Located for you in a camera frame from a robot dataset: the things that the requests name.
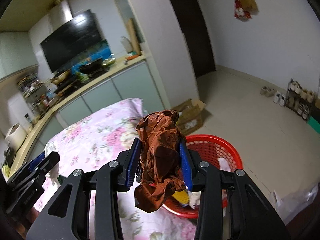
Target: beige floor tile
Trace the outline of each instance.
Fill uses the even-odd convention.
[[[200,77],[198,87],[210,113],[201,132],[229,141],[265,195],[276,190],[283,197],[320,179],[320,135],[260,95],[259,85],[216,71]]]

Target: countertop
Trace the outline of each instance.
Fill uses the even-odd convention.
[[[124,70],[124,69],[126,69],[126,68],[128,68],[128,67],[130,67],[130,66],[132,66],[142,60],[145,60],[146,58],[143,55],[139,56],[137,58],[134,58],[134,59],[128,61],[127,65],[124,64],[124,59],[125,59],[125,57],[117,59],[116,64],[113,64],[110,67],[110,70],[108,72],[102,74],[101,76],[97,77],[96,79],[85,84],[83,87],[79,88],[77,91],[73,92],[71,95],[69,95],[68,97],[66,97],[65,99],[63,99],[58,104],[56,104],[55,106],[53,106],[52,108],[50,108],[48,110],[48,112],[44,115],[44,117],[42,117],[40,119],[40,121],[34,126],[32,131],[27,135],[26,140],[24,141],[24,143],[22,144],[20,149],[17,151],[16,158],[15,158],[15,160],[11,166],[11,169],[10,169],[9,177],[12,176],[12,174],[14,174],[15,171],[23,165],[24,160],[25,160],[34,140],[37,138],[37,136],[41,132],[42,128],[51,119],[51,117],[55,114],[55,112],[57,112],[65,104],[72,101],[74,98],[78,97],[81,93],[85,92],[86,90],[93,87],[94,85],[100,83],[101,81],[107,79],[108,77],[113,76],[113,75],[121,72],[122,70]]]

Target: wooden cutting board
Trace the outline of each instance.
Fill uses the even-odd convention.
[[[127,30],[130,35],[131,45],[132,45],[134,51],[137,53],[137,55],[141,55],[140,45],[139,45],[136,31],[135,31],[134,25],[133,25],[133,19],[130,18],[126,25],[127,25]]]

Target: baseboard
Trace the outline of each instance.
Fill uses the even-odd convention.
[[[258,78],[258,77],[255,77],[255,76],[252,76],[250,74],[247,74],[247,73],[244,73],[244,72],[241,72],[239,70],[235,70],[235,69],[232,69],[232,68],[228,68],[228,67],[225,67],[225,66],[222,66],[222,65],[216,65],[216,70],[217,71],[223,71],[223,72],[227,72],[227,73],[230,73],[232,75],[235,75],[237,77],[241,77],[241,78],[244,78],[244,79],[247,79],[253,83],[256,83],[256,84],[259,84],[260,86],[268,86],[268,87],[272,87],[273,89],[275,90],[278,90],[279,92],[281,93],[286,93],[286,90],[281,88],[281,87],[278,87],[277,85],[275,84],[272,84],[262,78]]]

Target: crumpled brown cloth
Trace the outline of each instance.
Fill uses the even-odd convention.
[[[186,140],[175,126],[178,118],[176,111],[164,110],[143,117],[136,127],[142,143],[143,172],[134,194],[139,202],[136,207],[145,212],[158,210],[175,191],[186,188],[178,179],[180,156],[176,150],[180,140]]]

